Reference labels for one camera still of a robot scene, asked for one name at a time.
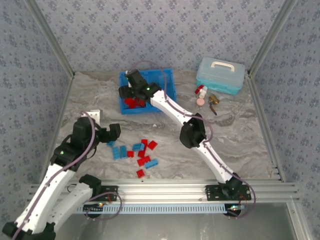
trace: cable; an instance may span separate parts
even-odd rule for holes
[[[183,111],[177,109],[174,105],[171,104],[171,102],[168,100],[168,95],[167,95],[167,78],[166,78],[166,74],[165,74],[165,72],[162,70],[162,68],[159,67],[159,65],[156,64],[155,62],[150,61],[150,60],[141,60],[141,61],[138,61],[138,62],[136,62],[135,64],[133,64],[133,65],[131,66],[130,70],[132,70],[133,68],[135,68],[135,67],[136,67],[138,64],[140,64],[140,63],[153,64],[153,65],[155,65],[155,66],[161,71],[161,73],[162,73],[162,75],[163,75],[163,78],[164,78],[164,90],[163,90],[163,91],[164,91],[164,99],[166,100],[166,102],[169,104],[169,106],[170,106],[171,108],[173,108],[173,109],[176,110],[178,113],[180,113],[180,114],[182,114],[182,115],[184,115],[184,116],[186,116],[186,117],[202,120],[202,121],[209,127],[209,129],[210,129],[210,137],[209,137],[207,140],[203,141],[204,147],[208,150],[208,152],[210,153],[210,155],[213,157],[213,159],[218,163],[218,165],[219,165],[222,169],[224,169],[228,174],[230,174],[231,176],[233,176],[233,177],[236,178],[237,180],[245,183],[245,184],[252,190],[252,194],[253,194],[253,206],[252,206],[252,208],[251,208],[248,212],[246,212],[245,214],[243,214],[242,216],[240,216],[240,217],[238,217],[238,218],[241,219],[241,218],[247,216],[247,215],[248,215],[249,213],[251,213],[252,210],[255,208],[256,200],[257,200],[257,199],[256,199],[256,193],[255,193],[254,189],[252,188],[252,186],[251,186],[248,182],[246,182],[245,180],[242,180],[240,177],[238,177],[237,175],[235,175],[235,174],[233,174],[232,172],[230,172],[222,163],[220,163],[220,161],[216,158],[216,156],[214,155],[214,153],[213,153],[213,152],[210,150],[210,148],[206,145],[206,143],[210,143],[210,141],[211,141],[211,140],[213,139],[213,137],[214,137],[214,130],[213,130],[210,122],[207,121],[206,119],[202,118],[202,117],[199,117],[199,116],[190,115],[190,114],[185,114]]]
[[[66,187],[66,190],[69,192],[69,193],[71,193],[71,191],[69,190],[69,187],[70,186],[76,186],[77,184],[75,184],[75,183],[72,183],[72,184],[70,184],[70,185],[68,185],[67,187]]]
[[[88,157],[87,160],[88,160],[88,159],[91,159],[91,158],[96,154],[96,152],[97,152],[97,147],[94,148],[93,154],[91,155],[91,157]]]
[[[115,214],[113,214],[113,215],[111,215],[111,216],[108,216],[108,217],[104,217],[104,218],[91,218],[91,217],[89,217],[88,213],[90,212],[90,210],[91,210],[93,207],[90,207],[90,208],[86,211],[86,213],[85,213],[85,216],[86,216],[88,219],[91,219],[91,220],[93,220],[93,221],[106,221],[106,220],[114,219],[115,217],[117,217],[117,216],[120,214],[120,212],[121,212],[121,210],[122,210],[122,205],[123,205],[123,203],[122,203],[122,198],[120,197],[119,193],[117,193],[117,192],[115,192],[115,191],[107,191],[107,192],[101,193],[101,194],[99,194],[99,195],[97,195],[97,196],[94,196],[94,197],[90,198],[87,202],[90,202],[90,201],[92,201],[92,200],[95,200],[95,199],[97,199],[97,198],[99,198],[99,197],[102,197],[102,196],[104,196],[104,195],[108,195],[108,196],[109,196],[109,194],[115,195],[115,196],[117,196],[117,197],[119,198],[119,200],[120,200],[120,206],[119,206],[118,211],[117,211]]]
[[[45,193],[46,188],[50,185],[50,183],[55,179],[55,177],[57,175],[59,175],[61,172],[69,169],[70,167],[72,167],[73,165],[75,165],[77,162],[79,162],[81,159],[83,159],[88,152],[91,150],[91,147],[94,143],[95,140],[95,136],[96,136],[96,129],[95,129],[95,124],[92,120],[92,118],[90,117],[90,115],[88,113],[86,113],[85,111],[81,112],[81,114],[85,114],[89,121],[90,121],[90,125],[91,125],[91,140],[88,144],[88,146],[86,147],[86,149],[84,150],[84,152],[73,162],[69,163],[68,165],[64,166],[62,169],[60,169],[59,171],[57,171],[55,174],[52,175],[52,177],[50,177],[50,179],[45,183],[44,187],[42,188],[42,190],[40,191],[39,195],[37,196],[37,198],[35,199],[34,203],[32,204],[32,206],[29,209],[29,212],[26,214],[23,222],[21,223],[20,227],[17,229],[17,231],[15,232],[15,234],[13,235],[12,239],[15,240],[18,236],[18,234],[20,233],[20,231],[23,229],[23,227],[25,226],[25,224],[28,222],[28,218],[31,216],[33,210],[36,208],[40,198],[42,197],[42,195]]]
[[[239,194],[239,197],[240,197],[240,198],[243,198],[243,199],[245,200],[244,208],[246,208],[246,207],[247,207],[247,199],[246,199],[246,197],[243,196],[242,194]]]

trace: pink round object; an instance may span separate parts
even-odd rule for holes
[[[201,107],[201,106],[205,105],[205,100],[203,98],[198,98],[196,100],[196,104]]]

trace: red lego brick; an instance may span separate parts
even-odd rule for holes
[[[140,169],[139,171],[136,171],[136,174],[138,175],[138,178],[142,178],[145,176],[145,173],[142,169]]]
[[[134,101],[135,101],[135,105],[136,106],[140,106],[140,107],[143,107],[143,108],[146,106],[146,102],[143,101],[143,100],[140,100],[137,97],[134,98]]]
[[[129,106],[129,109],[135,109],[137,106],[136,101],[133,98],[126,98],[124,103]]]
[[[149,156],[145,156],[137,160],[139,167],[145,165],[145,163],[150,162],[151,158]]]
[[[147,149],[147,145],[148,145],[148,140],[147,139],[142,139],[141,143],[144,144],[144,149],[142,151],[138,152],[138,157],[143,158],[146,154],[146,149]]]
[[[135,152],[134,151],[127,151],[126,155],[128,156],[128,158],[133,158],[135,156]]]
[[[145,154],[146,154],[146,151],[145,151],[145,150],[139,151],[139,152],[138,152],[138,157],[139,157],[139,158],[144,158],[144,157],[145,157]]]
[[[153,150],[155,149],[155,147],[158,145],[158,143],[156,143],[155,141],[151,141],[149,144],[148,144],[148,148]]]

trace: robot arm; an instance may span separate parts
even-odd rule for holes
[[[154,82],[150,84],[147,83],[138,70],[133,69],[127,71],[125,77],[128,79],[129,85],[119,88],[119,96],[122,99],[137,97],[162,110],[179,127],[181,127],[181,143],[186,148],[196,151],[214,173],[222,191],[228,196],[234,196],[241,187],[242,182],[223,169],[222,166],[234,175],[237,175],[223,162],[210,143],[206,141],[207,136],[203,121],[191,117],[201,117],[201,115],[199,113],[192,114],[183,109],[168,96],[165,98],[165,92],[161,87]]]
[[[165,100],[164,95],[165,95],[165,93],[163,90],[157,91],[153,95],[153,97],[151,97],[151,99],[150,99],[151,105],[162,110],[169,118],[171,118],[181,128],[189,127],[190,126],[189,124],[191,124],[193,126],[194,126],[194,124],[197,124],[195,119],[192,119],[191,117],[187,117],[187,116],[173,110],[173,108],[168,104],[168,101],[170,101],[170,103],[172,105],[174,105],[180,111],[184,112],[186,115],[192,115],[191,112],[188,112],[185,109],[183,109],[176,102],[174,102],[171,98],[167,97],[167,100]],[[187,138],[187,137],[188,137],[188,133],[180,135],[180,140],[183,142],[185,140],[183,140],[182,138]],[[226,171],[224,171],[221,168],[221,166],[219,166],[218,163],[213,159],[213,157],[210,155],[210,153],[205,148],[205,143],[203,143],[205,140],[206,140],[206,138],[203,139],[199,143],[198,147],[192,147],[192,150],[196,151],[202,157],[202,159],[205,161],[205,163],[209,166],[209,168],[214,173],[217,181],[219,183],[225,184],[233,176],[230,175],[229,173],[227,173]],[[218,157],[219,162],[222,163],[226,168],[228,168],[228,166],[222,161],[222,159],[219,157],[219,155],[215,152],[213,147],[209,143],[206,143],[206,146],[209,147],[212,152],[214,152],[214,154]]]
[[[94,119],[92,120],[95,126],[95,135],[90,151],[95,149],[100,142],[108,143],[115,141],[120,136],[121,129],[119,124],[110,124],[110,131],[107,131],[106,128],[101,128],[96,124]],[[75,212],[77,207],[91,197],[102,193],[101,180],[87,174],[81,177],[75,189],[62,202],[55,206],[66,184],[75,175],[80,164],[87,159],[86,155],[78,163],[56,175],[53,181],[47,185],[48,180],[52,176],[82,155],[89,146],[91,137],[92,127],[89,119],[87,117],[78,118],[77,122],[73,125],[72,134],[67,136],[61,145],[54,150],[50,160],[51,164],[31,202],[15,222],[7,222],[4,225],[2,229],[4,234],[12,238],[18,229],[21,228],[16,239],[54,240],[56,236],[55,232]],[[34,209],[31,210],[39,195],[41,197]]]

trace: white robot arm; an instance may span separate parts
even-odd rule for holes
[[[31,202],[15,222],[7,222],[4,225],[2,229],[4,234],[19,240],[54,240],[56,232],[76,208],[90,198],[105,192],[102,189],[101,180],[87,174],[81,177],[75,189],[56,205],[66,184],[75,175],[80,164],[87,159],[88,154],[81,158],[82,154],[89,148],[88,152],[96,149],[100,142],[115,141],[120,136],[119,124],[110,124],[110,131],[107,131],[106,128],[101,128],[95,123],[94,119],[91,120],[94,126],[87,117],[77,119],[73,125],[72,134],[67,136],[54,150],[50,160],[51,164]],[[72,166],[62,170],[70,163],[73,163]]]
[[[153,97],[150,98],[150,103],[152,106],[157,107],[158,109],[162,110],[169,118],[171,118],[179,127],[183,127],[184,123],[189,122],[192,118],[187,117],[186,115],[192,115],[191,112],[186,111],[184,108],[179,106],[176,102],[174,102],[170,97],[167,97],[165,100],[164,98],[164,91],[163,90],[158,90],[157,92],[154,93]],[[181,112],[185,114],[181,114],[174,110],[168,102],[172,105],[175,106],[175,108],[179,109]],[[228,172],[224,171],[222,167],[213,159],[211,154],[208,152],[208,150],[205,148],[205,144],[207,147],[211,149],[211,151],[214,153],[214,155],[218,158],[218,161],[224,165],[226,168],[229,168],[219,157],[219,155],[215,152],[214,148],[210,145],[210,143],[204,143],[204,140],[202,140],[199,143],[199,147],[192,147],[192,150],[196,151],[202,159],[205,161],[205,163],[209,166],[209,168],[212,170],[214,173],[217,181],[219,183],[226,183],[228,182],[231,178],[232,175],[229,174]]]

